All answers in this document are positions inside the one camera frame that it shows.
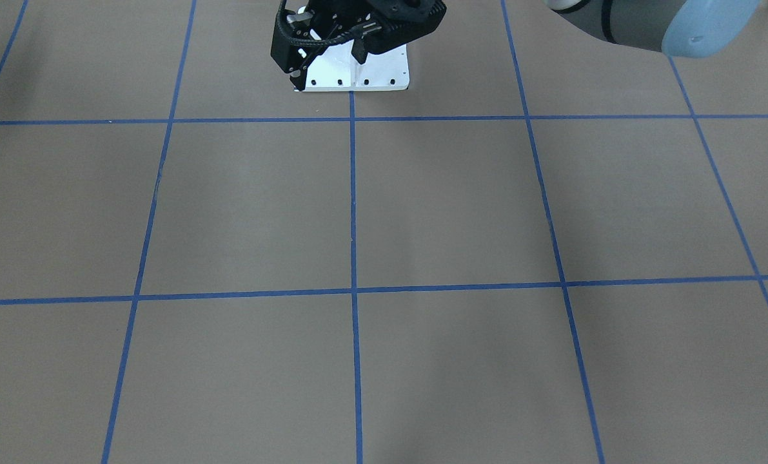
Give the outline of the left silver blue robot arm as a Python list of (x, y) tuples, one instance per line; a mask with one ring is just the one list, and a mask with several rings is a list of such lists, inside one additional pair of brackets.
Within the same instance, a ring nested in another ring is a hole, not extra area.
[[(546, 8), (600, 41), (670, 57), (714, 55), (742, 32), (758, 1), (547, 1)], [(270, 56), (296, 91), (327, 49), (350, 44), (359, 65), (433, 33), (442, 1), (309, 1), (298, 10), (279, 3)]]

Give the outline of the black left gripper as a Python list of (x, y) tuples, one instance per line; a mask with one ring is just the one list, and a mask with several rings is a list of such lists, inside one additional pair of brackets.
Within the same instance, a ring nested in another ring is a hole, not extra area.
[(312, 86), (314, 59), (327, 49), (351, 43), (363, 64), (433, 33), (448, 12), (442, 1), (307, 1), (301, 11), (281, 1), (275, 14), (270, 56), (290, 73), (296, 92)]

